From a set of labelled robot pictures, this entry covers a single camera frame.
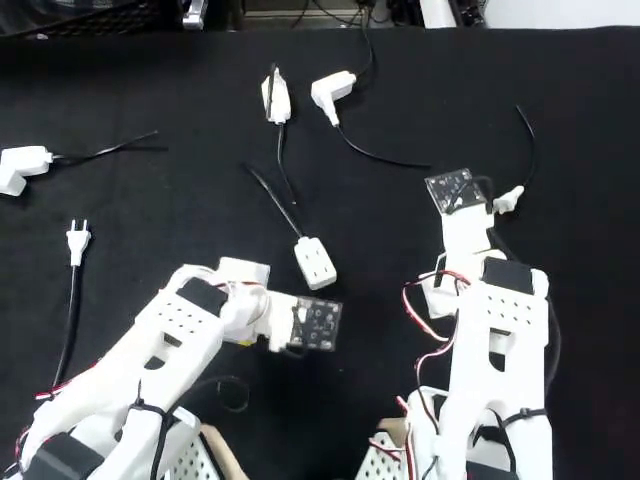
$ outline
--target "black circuit board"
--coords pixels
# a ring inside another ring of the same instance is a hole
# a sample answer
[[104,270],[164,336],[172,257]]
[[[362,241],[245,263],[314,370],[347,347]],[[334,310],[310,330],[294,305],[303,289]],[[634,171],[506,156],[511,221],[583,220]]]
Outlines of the black circuit board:
[[[472,175],[468,168],[456,170],[455,172],[443,173],[434,177],[424,179],[427,184],[427,190],[438,207],[441,214],[448,212],[451,198],[462,188],[462,186],[471,180]],[[464,189],[460,198],[456,201],[455,210],[465,207],[486,203],[486,198],[482,190],[474,183]]]
[[289,345],[332,352],[336,348],[341,315],[341,303],[298,297]]

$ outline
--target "electrical connector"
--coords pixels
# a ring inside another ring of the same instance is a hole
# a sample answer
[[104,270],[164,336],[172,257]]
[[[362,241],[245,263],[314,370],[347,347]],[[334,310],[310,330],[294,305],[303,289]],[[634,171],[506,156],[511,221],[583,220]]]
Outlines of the electrical connector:
[[27,181],[14,168],[0,163],[0,193],[19,197]]
[[514,187],[512,190],[493,201],[493,211],[500,215],[513,212],[518,204],[518,199],[523,193],[524,187],[522,185]]
[[30,177],[49,171],[53,154],[43,146],[5,148],[0,155],[0,163],[13,168],[19,175]]
[[331,285],[338,278],[336,268],[318,238],[300,237],[294,253],[311,290]]
[[311,98],[324,111],[334,127],[340,125],[334,102],[349,95],[356,80],[357,77],[353,73],[343,70],[311,84]]
[[72,220],[71,230],[67,232],[67,244],[71,251],[70,265],[72,267],[79,267],[82,264],[82,256],[87,245],[89,245],[89,240],[91,240],[91,232],[88,229],[87,221],[84,221],[81,229],[76,230],[76,221]]
[[267,120],[277,125],[283,125],[291,118],[291,100],[287,82],[280,69],[273,66],[271,74],[262,82],[262,101]]

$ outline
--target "electrical cable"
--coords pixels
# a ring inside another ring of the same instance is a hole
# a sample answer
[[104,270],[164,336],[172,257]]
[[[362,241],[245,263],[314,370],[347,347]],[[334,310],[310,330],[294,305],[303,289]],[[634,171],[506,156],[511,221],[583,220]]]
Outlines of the electrical cable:
[[[95,153],[90,153],[90,154],[86,154],[86,155],[79,155],[79,154],[54,154],[53,155],[53,162],[54,164],[61,164],[61,165],[77,165],[79,163],[83,163],[89,160],[93,160],[95,158],[98,157],[102,157],[104,155],[108,155],[110,153],[115,153],[117,151],[120,150],[132,150],[134,149],[133,145],[135,143],[138,143],[142,140],[145,140],[147,138],[153,137],[155,135],[158,135],[158,131],[154,130],[152,132],[148,132],[145,133],[144,135],[139,135],[137,137],[132,138],[131,140],[127,140],[125,142],[119,143],[118,145],[114,145],[112,147],[107,147],[107,148],[103,148],[102,150],[99,150]],[[166,150],[166,148],[164,147],[135,147],[136,150],[140,150],[140,149],[148,149],[148,150]]]
[[345,18],[340,18],[337,15],[334,15],[333,13],[331,13],[329,10],[327,10],[326,8],[324,8],[321,4],[319,0],[311,0],[315,6],[318,8],[318,10],[320,10],[322,13],[324,13],[325,15],[333,18],[334,20],[337,20],[340,23],[344,23],[345,25],[349,25],[349,26],[353,26],[353,25],[358,25],[358,22],[353,22],[350,20],[347,20]]
[[531,140],[531,166],[529,168],[529,174],[525,178],[525,181],[522,182],[522,186],[524,188],[527,188],[533,180],[536,170],[538,169],[538,165],[536,162],[536,134],[533,131],[531,122],[529,122],[527,115],[524,113],[524,110],[522,110],[520,105],[516,105],[516,110],[518,111],[518,115],[520,115],[520,118],[522,119],[525,127],[527,127],[527,131],[529,132],[529,139]]
[[71,267],[71,287],[69,290],[69,308],[67,310],[67,327],[66,338],[62,352],[60,353],[60,360],[58,361],[58,368],[56,375],[53,378],[51,390],[55,390],[60,383],[64,380],[73,354],[73,349],[76,342],[76,334],[78,331],[78,319],[80,311],[80,266],[74,265]]
[[218,394],[220,394],[220,388],[221,388],[220,384],[222,382],[235,383],[236,385],[240,385],[242,388],[246,389],[246,392],[247,392],[246,401],[240,407],[234,408],[233,410],[229,408],[226,408],[226,409],[233,413],[240,413],[247,409],[247,407],[249,406],[249,397],[250,397],[249,386],[240,378],[234,375],[219,375],[219,376],[207,378],[205,380],[202,380],[198,383],[193,384],[191,388],[189,388],[182,395],[180,395],[180,397],[178,398],[178,400],[176,400],[173,406],[169,410],[167,410],[167,412],[162,416],[162,420],[160,423],[160,431],[158,433],[158,443],[156,445],[156,451],[153,455],[153,461],[151,463],[151,474],[149,476],[150,480],[157,480],[158,478],[160,460],[162,460],[162,452],[164,451],[164,444],[167,440],[167,433],[169,431],[169,421],[173,416],[173,412],[175,412],[176,409],[180,405],[182,405],[189,396],[193,395],[194,392],[197,392],[198,390],[208,385],[211,385],[212,383],[217,384],[216,388],[217,388]]
[[298,15],[298,18],[296,18],[295,21],[291,24],[292,30],[296,28],[298,24],[302,21],[302,18],[307,13],[307,10],[309,10],[310,3],[311,3],[311,0],[304,0],[304,6],[302,7],[302,11],[300,12],[300,15]]
[[284,168],[283,164],[283,150],[285,143],[285,126],[284,123],[279,125],[278,129],[278,168],[280,169],[280,174],[282,175],[282,180],[284,180],[284,184],[287,186],[287,190],[289,191],[289,195],[291,196],[291,203],[296,205],[298,202],[296,201],[296,194],[293,190],[293,186],[289,181],[289,176]]
[[477,182],[484,182],[485,183],[485,185],[487,187],[487,191],[488,191],[487,204],[491,208],[493,208],[493,198],[494,198],[493,180],[491,180],[491,177],[487,177],[485,175],[478,175],[478,176],[474,176],[474,177],[470,178],[469,180],[467,180],[466,182],[464,182],[460,186],[460,188],[458,188],[458,190],[456,190],[456,193],[454,193],[451,196],[451,200],[449,201],[449,206],[446,209],[446,213],[447,214],[451,214],[451,213],[454,212],[455,206],[456,206],[456,202],[462,196],[464,191],[467,188],[469,188],[471,185],[475,185]]
[[347,143],[347,145],[349,145],[356,152],[358,152],[358,153],[360,153],[360,154],[362,154],[362,155],[364,155],[366,157],[369,157],[372,160],[376,160],[376,161],[383,162],[383,163],[389,163],[391,165],[396,165],[398,167],[431,168],[431,165],[426,164],[426,163],[398,162],[397,160],[391,160],[389,158],[385,158],[385,157],[381,157],[379,155],[376,155],[375,153],[368,152],[367,150],[364,150],[363,148],[359,147],[358,145],[353,143],[351,140],[349,140],[349,138],[344,133],[344,130],[342,130],[342,127],[339,124],[335,126],[335,129],[338,130],[338,132],[340,132],[340,135],[342,136],[343,140]]
[[407,282],[404,284],[403,288],[402,288],[402,294],[401,294],[401,299],[402,299],[402,305],[404,306],[405,312],[407,313],[407,315],[409,315],[409,318],[411,318],[415,323],[418,324],[418,326],[420,328],[422,328],[422,330],[431,335],[435,340],[438,340],[439,342],[447,342],[449,340],[449,338],[447,337],[443,337],[441,335],[438,335],[433,328],[431,328],[431,326],[429,326],[429,324],[420,316],[418,315],[418,313],[415,311],[415,309],[413,308],[413,306],[411,305],[411,302],[409,301],[409,298],[407,296],[407,289],[409,287],[413,287],[416,285],[419,285],[420,283],[424,282],[425,280],[427,280],[428,278],[431,277],[436,277],[436,276],[444,276],[444,275],[448,275],[451,276],[455,279],[455,286],[456,286],[456,293],[459,295],[460,292],[458,290],[458,282],[462,282],[465,285],[470,285],[471,282],[469,282],[469,280],[467,280],[464,276],[460,275],[459,273],[453,272],[451,270],[438,270],[435,272],[431,272],[428,273],[426,275],[422,275],[418,278],[418,280],[415,280],[413,282]]
[[431,461],[431,465],[429,465],[429,468],[427,468],[424,471],[424,473],[422,474],[422,479],[421,480],[427,480],[427,478],[429,477],[429,474],[435,468],[437,461],[438,461],[438,457],[433,457],[433,460]]
[[[367,12],[367,21],[365,22],[364,17]],[[362,36],[364,37],[365,42],[367,42],[367,48],[369,50],[369,58],[367,63],[365,63],[364,67],[356,73],[357,80],[360,80],[368,71],[374,68],[375,64],[375,52],[373,51],[373,44],[371,43],[371,39],[369,38],[369,34],[367,33],[367,29],[369,28],[369,22],[371,21],[371,10],[364,9],[362,16],[360,17],[360,30],[362,32]]]
[[[490,240],[493,244],[495,244],[500,250],[502,250],[507,259],[513,260],[514,262],[522,263],[518,256],[513,253],[513,251],[509,248],[509,246],[505,243],[505,241],[498,235],[495,228],[487,229],[487,234],[489,235]],[[560,323],[558,322],[558,317],[556,315],[556,310],[553,305],[553,300],[550,295],[547,295],[547,304],[549,305],[549,333],[551,335],[551,341],[549,342],[549,346],[551,347],[551,360],[545,364],[545,373],[544,373],[544,391],[545,395],[549,393],[551,389],[551,384],[553,380],[556,378],[556,374],[558,373],[558,366],[560,365],[560,353],[562,351],[562,332],[560,331]]]
[[293,220],[293,217],[291,216],[291,214],[284,207],[284,205],[282,204],[282,202],[280,201],[278,196],[275,194],[275,192],[273,191],[271,186],[266,182],[266,180],[262,177],[262,175],[260,175],[260,173],[254,167],[252,167],[249,164],[243,163],[242,166],[251,175],[253,175],[253,177],[258,181],[260,186],[269,194],[269,197],[271,197],[271,200],[273,200],[273,203],[275,203],[276,207],[278,207],[278,210],[280,210],[280,213],[287,220],[287,222],[291,226],[291,229],[296,233],[298,238],[304,237],[305,235],[304,235],[303,230]]

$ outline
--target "two-prong plug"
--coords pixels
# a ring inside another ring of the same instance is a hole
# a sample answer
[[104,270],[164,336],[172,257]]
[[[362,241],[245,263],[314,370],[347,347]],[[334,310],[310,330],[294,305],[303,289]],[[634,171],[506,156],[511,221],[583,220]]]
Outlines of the two-prong plug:
[[88,223],[85,220],[81,229],[76,228],[75,219],[71,221],[71,230],[67,232],[67,244],[71,251],[71,266],[79,267],[82,263],[82,256],[84,254],[87,245],[91,240],[91,232],[88,228]]

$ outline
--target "black cloth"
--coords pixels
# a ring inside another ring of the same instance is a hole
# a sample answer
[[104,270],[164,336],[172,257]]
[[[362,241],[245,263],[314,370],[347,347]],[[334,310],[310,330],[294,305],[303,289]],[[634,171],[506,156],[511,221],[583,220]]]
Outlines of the black cloth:
[[[502,193],[529,169],[514,105],[528,114],[539,170],[518,214],[498,219],[497,230],[549,273],[564,333],[547,405],[557,478],[628,478],[638,400],[640,31],[398,29],[371,40],[373,80],[338,103],[345,132],[370,151],[431,163],[433,174],[469,167]],[[0,199],[2,460],[10,463],[31,395],[55,371],[72,218],[87,218],[94,240],[71,373],[111,347],[183,263],[255,260],[272,266],[272,289],[309,293],[292,232],[239,166],[259,166],[284,191],[278,132],[259,93],[276,61],[294,104],[284,161],[304,227],[339,272],[316,294],[344,302],[338,348],[295,361],[225,345],[207,374],[247,381],[249,409],[229,414],[213,391],[188,406],[221,429],[251,478],[353,477],[377,421],[400,414],[394,396],[415,387],[415,358],[436,347],[404,314],[400,289],[442,250],[427,172],[356,154],[309,96],[313,80],[366,62],[361,34],[12,42],[0,58],[3,147],[91,152],[153,129],[169,147],[54,168],[23,197]],[[446,360],[429,361],[425,382],[446,386],[447,372]]]

